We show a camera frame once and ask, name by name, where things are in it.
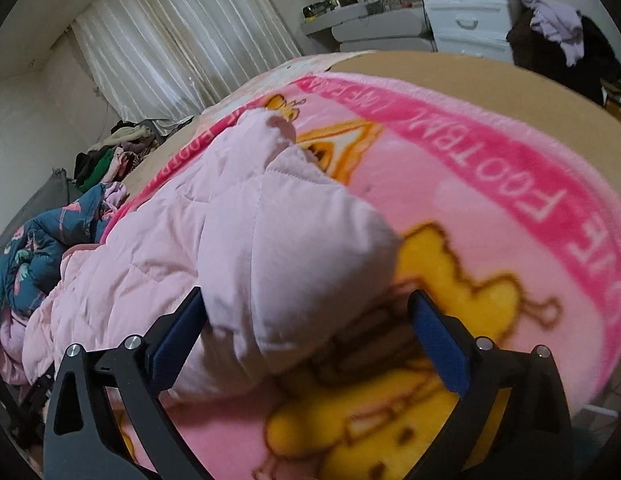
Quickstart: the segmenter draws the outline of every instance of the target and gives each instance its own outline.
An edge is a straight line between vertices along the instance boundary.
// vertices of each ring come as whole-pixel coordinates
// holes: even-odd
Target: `ceiling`
[[[94,0],[18,0],[0,28],[0,81],[40,70],[50,48]]]

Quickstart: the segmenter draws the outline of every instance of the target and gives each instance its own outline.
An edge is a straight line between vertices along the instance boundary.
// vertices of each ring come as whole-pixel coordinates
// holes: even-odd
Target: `blue gripper pad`
[[[188,354],[208,323],[200,289],[193,289],[171,316],[176,319],[148,357],[148,387],[155,394],[173,387]]]
[[[445,317],[435,311],[436,306],[423,291],[411,294],[409,309],[415,335],[444,386],[460,397],[465,396],[471,385],[471,365],[446,328]]]

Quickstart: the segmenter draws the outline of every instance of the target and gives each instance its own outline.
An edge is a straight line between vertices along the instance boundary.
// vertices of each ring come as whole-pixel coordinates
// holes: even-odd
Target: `green garment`
[[[82,193],[87,192],[91,187],[96,186],[103,179],[104,175],[110,168],[110,163],[113,162],[114,150],[108,150],[102,158],[99,159],[97,166],[93,170],[93,173],[86,179],[84,184],[79,186],[79,190]]]

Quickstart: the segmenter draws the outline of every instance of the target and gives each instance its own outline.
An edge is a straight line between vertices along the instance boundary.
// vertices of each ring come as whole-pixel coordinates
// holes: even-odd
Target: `silver bolt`
[[[81,351],[81,346],[79,346],[78,344],[70,345],[66,349],[66,355],[68,357],[75,357],[79,353],[79,351]]]
[[[126,341],[124,341],[124,346],[129,350],[135,350],[142,344],[142,338],[138,335],[131,335]]]
[[[551,351],[549,350],[548,346],[544,346],[544,345],[539,345],[535,349],[535,353],[539,355],[539,357],[543,357],[543,358],[551,356]]]
[[[488,337],[478,337],[475,341],[477,348],[483,351],[493,349],[493,342]]]

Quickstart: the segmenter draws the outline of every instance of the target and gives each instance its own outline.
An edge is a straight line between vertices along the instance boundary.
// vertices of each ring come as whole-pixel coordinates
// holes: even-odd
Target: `striped curtain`
[[[72,24],[124,120],[202,113],[300,55],[268,0],[95,0]]]

